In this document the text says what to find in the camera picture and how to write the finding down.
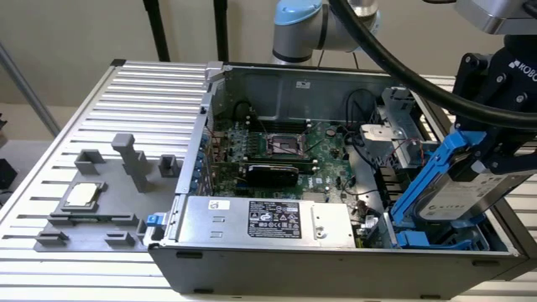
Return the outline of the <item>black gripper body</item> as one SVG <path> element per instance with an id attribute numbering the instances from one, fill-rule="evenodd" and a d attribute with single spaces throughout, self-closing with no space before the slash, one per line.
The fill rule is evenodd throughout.
<path id="1" fill-rule="evenodd" d="M 489 101 L 496 108 L 536 107 L 536 35 L 507 35 L 504 48 L 493 55 L 493 79 L 505 76 Z"/>

